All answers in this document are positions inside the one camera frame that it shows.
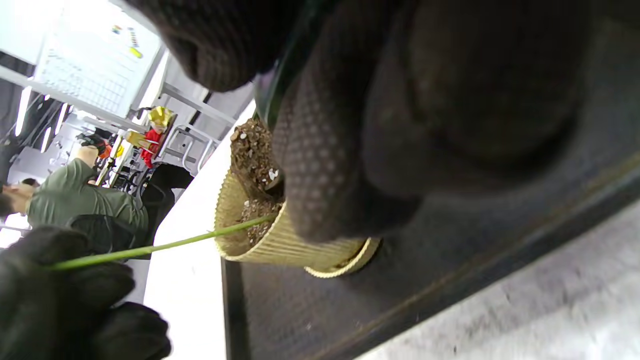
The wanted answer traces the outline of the person's left hand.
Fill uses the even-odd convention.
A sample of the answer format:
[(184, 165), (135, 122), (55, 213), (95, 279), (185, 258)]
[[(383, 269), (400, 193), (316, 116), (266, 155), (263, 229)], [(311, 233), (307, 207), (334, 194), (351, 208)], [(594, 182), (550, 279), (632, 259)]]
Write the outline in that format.
[(53, 265), (86, 256), (89, 239), (70, 228), (36, 227), (1, 251), (0, 357), (3, 360), (162, 360), (169, 324), (126, 296), (132, 269), (107, 262)]

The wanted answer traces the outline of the person's right hand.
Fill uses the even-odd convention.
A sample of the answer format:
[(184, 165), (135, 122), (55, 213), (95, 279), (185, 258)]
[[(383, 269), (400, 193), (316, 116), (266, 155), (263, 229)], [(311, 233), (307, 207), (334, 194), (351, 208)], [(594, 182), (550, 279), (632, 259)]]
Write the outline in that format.
[(374, 237), (434, 193), (488, 195), (560, 157), (584, 96), (587, 0), (130, 0), (210, 91), (273, 72), (295, 232)]

